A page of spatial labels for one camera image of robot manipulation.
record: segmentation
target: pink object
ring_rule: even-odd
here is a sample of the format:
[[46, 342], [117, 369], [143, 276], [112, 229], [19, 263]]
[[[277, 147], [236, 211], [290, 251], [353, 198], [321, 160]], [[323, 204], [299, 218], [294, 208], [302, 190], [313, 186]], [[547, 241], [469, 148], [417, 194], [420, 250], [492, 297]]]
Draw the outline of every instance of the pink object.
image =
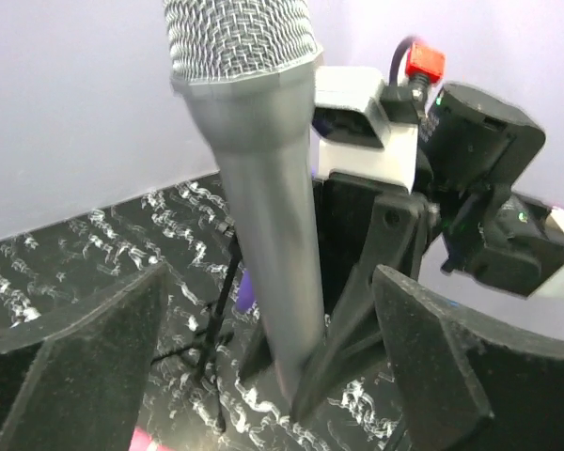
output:
[[146, 431], [141, 428], [133, 430], [132, 442], [130, 443], [130, 451], [173, 451], [166, 446], [157, 444], [152, 440]]

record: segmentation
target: purple object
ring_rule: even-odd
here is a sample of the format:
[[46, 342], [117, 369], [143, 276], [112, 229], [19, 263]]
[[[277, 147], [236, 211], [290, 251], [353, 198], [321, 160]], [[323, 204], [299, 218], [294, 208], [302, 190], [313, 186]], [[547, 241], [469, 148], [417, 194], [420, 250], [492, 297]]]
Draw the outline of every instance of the purple object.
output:
[[[311, 170], [311, 177], [315, 177], [316, 171]], [[236, 299], [236, 309], [240, 312], [247, 312], [255, 304], [255, 292], [251, 284], [251, 277], [248, 271], [243, 273], [241, 285], [238, 287], [238, 298]]]

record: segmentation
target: red connector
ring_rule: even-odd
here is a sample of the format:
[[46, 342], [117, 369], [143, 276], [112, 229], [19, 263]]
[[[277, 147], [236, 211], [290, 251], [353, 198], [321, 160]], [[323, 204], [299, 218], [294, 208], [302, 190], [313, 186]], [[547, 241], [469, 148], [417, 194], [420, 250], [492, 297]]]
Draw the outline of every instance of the red connector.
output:
[[422, 42], [415, 42], [407, 54], [405, 75], [412, 78], [418, 73], [429, 77], [431, 85], [443, 78], [445, 72], [445, 55]]

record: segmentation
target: wall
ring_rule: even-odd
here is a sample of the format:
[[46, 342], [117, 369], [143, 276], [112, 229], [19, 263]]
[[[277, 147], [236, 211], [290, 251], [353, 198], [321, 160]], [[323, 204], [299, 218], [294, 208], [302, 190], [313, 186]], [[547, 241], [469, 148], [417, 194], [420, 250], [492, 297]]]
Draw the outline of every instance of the wall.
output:
[[[564, 205], [564, 0], [312, 1], [327, 64], [387, 73], [405, 36], [418, 34], [447, 57], [446, 78], [482, 87], [523, 107], [547, 132], [544, 150], [517, 183]], [[564, 339], [564, 301], [524, 301], [439, 273], [441, 242], [425, 258], [421, 282], [511, 324]]]
[[0, 239], [216, 169], [159, 0], [0, 0]]

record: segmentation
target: cable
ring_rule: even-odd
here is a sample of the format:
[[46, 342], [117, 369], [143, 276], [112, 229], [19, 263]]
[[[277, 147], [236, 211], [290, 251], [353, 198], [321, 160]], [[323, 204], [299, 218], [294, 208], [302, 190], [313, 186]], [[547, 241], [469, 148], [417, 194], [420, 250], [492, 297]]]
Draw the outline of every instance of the cable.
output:
[[391, 68], [388, 74], [388, 83], [390, 85], [396, 85], [399, 82], [399, 68], [401, 66], [401, 61], [407, 52], [412, 48], [412, 45], [416, 42], [420, 42], [422, 39], [418, 36], [408, 36], [403, 38], [403, 40], [395, 49], [393, 53], [393, 59], [391, 59]]

